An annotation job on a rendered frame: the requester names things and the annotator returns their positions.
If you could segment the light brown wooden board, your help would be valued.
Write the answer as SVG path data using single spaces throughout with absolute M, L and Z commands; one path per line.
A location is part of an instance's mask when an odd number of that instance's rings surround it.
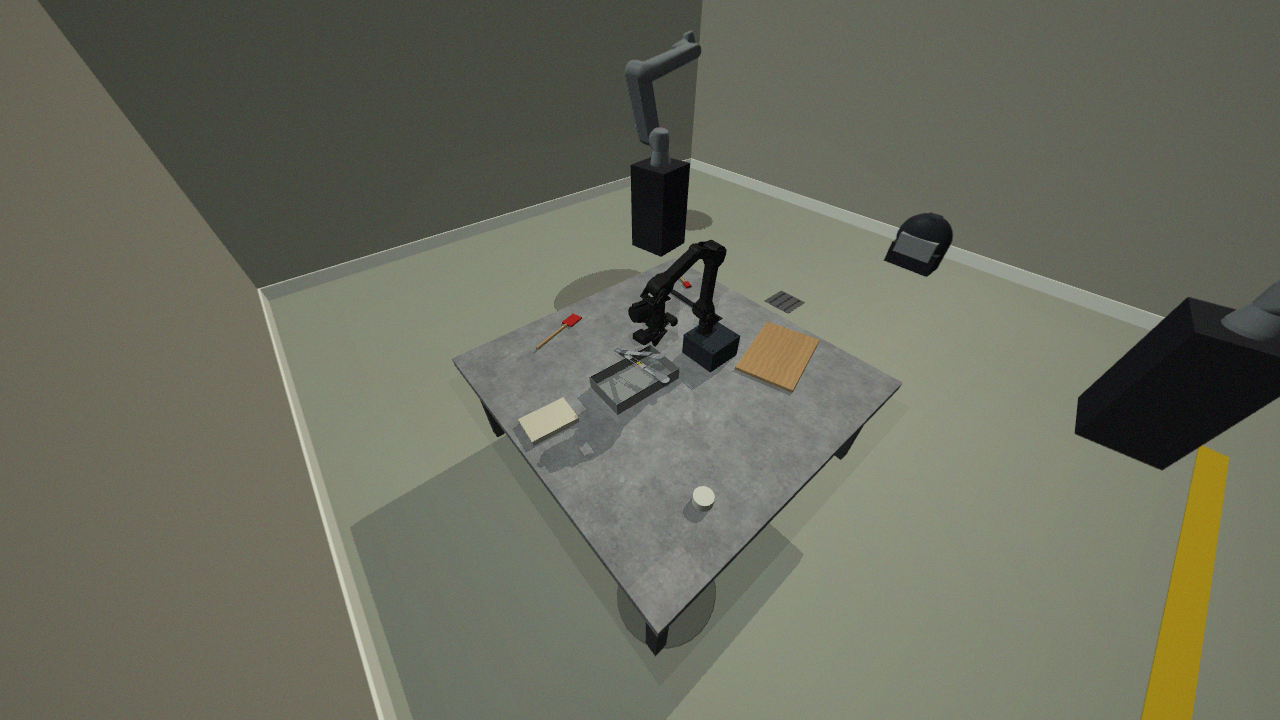
M 794 393 L 819 341 L 765 322 L 735 370 Z

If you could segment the red spatula with wooden handle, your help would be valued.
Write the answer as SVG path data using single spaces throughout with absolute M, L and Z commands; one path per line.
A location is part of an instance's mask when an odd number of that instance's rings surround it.
M 553 338 L 556 334 L 558 334 L 561 331 L 563 331 L 566 325 L 572 327 L 577 322 L 580 322 L 581 319 L 582 319 L 582 316 L 571 314 L 568 318 L 564 319 L 564 322 L 562 322 L 562 324 L 564 324 L 564 325 L 562 325 L 561 329 L 556 331 L 556 333 L 550 334 L 550 337 L 548 337 L 545 341 L 543 341 L 541 345 L 538 345 L 536 348 L 540 348 L 543 345 L 545 345 L 550 338 Z

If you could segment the beige flat rectangular block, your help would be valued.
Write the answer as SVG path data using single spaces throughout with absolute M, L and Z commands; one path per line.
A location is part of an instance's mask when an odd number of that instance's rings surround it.
M 563 397 L 518 419 L 518 424 L 522 427 L 532 446 L 541 443 L 543 441 L 570 427 L 573 427 L 577 423 L 579 416 L 573 413 L 573 409 L 570 407 L 570 404 L 567 404 Z

